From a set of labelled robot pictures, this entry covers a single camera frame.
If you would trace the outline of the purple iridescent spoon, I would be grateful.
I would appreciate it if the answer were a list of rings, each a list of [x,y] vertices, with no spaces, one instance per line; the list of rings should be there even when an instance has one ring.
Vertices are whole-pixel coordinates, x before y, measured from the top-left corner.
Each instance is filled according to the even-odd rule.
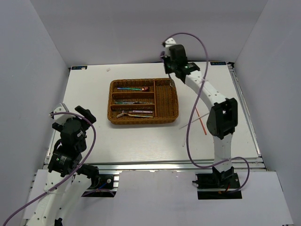
[[[170,75],[171,73],[171,69],[170,69],[170,57],[166,55],[165,51],[161,51],[160,53],[160,59],[161,59],[161,62],[163,63],[164,65],[164,70],[165,70],[165,74],[168,75],[168,78],[169,78],[169,85],[171,87],[174,86],[174,81]]]

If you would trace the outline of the green handled table knife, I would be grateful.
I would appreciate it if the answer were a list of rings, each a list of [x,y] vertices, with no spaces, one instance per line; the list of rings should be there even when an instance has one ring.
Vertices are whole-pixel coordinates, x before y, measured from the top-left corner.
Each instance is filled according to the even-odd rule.
[[[135,101],[115,101],[116,105],[133,105],[137,104]]]

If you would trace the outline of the iridescent round bowl spoon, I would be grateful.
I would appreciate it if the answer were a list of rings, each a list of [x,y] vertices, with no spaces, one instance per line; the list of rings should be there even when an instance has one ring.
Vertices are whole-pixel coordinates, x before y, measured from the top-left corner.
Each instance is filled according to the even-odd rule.
[[[142,87],[142,88],[130,88],[130,87],[117,87],[118,90],[134,90],[134,91],[148,91],[149,87]]]

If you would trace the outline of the silver patterned table knife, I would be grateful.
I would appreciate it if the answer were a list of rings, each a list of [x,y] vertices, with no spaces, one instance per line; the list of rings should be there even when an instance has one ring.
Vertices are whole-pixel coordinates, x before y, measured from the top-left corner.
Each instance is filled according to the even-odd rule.
[[[149,104],[152,104],[152,102],[136,101],[136,102],[133,102],[133,104],[135,104],[135,105],[149,105]]]

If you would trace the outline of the pink handled fork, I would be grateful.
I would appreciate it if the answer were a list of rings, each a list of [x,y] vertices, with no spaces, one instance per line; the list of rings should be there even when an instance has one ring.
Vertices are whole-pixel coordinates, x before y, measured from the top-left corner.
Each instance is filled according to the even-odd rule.
[[[144,111],[144,110],[122,110],[123,113],[146,113],[146,114],[152,114],[153,111]]]

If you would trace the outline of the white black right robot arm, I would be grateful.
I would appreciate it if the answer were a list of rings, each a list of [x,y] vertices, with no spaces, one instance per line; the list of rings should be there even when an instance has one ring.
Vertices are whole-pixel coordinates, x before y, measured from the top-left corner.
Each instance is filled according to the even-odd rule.
[[[234,174],[231,162],[231,141],[238,125],[238,103],[235,98],[226,98],[202,76],[201,69],[188,62],[185,48],[181,44],[167,42],[161,59],[166,74],[174,73],[186,86],[191,88],[209,110],[206,126],[214,140],[214,163],[212,181],[222,188]]]

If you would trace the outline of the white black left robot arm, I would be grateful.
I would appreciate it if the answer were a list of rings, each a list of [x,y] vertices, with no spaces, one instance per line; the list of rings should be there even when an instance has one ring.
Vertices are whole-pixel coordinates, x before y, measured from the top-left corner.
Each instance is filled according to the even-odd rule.
[[[29,226],[63,226],[82,194],[99,184],[98,168],[85,164],[82,156],[87,150],[86,131],[93,128],[96,118],[80,105],[75,111],[61,104],[50,114],[60,139],[48,164],[44,195],[38,198]]]

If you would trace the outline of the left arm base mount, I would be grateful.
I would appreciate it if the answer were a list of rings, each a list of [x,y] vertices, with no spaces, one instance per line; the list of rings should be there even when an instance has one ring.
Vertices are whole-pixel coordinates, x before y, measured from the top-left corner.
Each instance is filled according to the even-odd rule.
[[[82,197],[113,198],[117,192],[119,174],[99,174],[92,185],[83,193]]]

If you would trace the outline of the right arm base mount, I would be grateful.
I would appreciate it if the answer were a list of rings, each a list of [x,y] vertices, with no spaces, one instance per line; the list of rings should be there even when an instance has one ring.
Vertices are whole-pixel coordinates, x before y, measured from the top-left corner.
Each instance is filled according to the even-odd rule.
[[[234,190],[240,188],[240,181],[237,173],[225,180],[220,185],[213,177],[212,173],[196,174],[196,179],[192,184],[197,188],[199,200],[234,200],[242,199],[241,191]]]

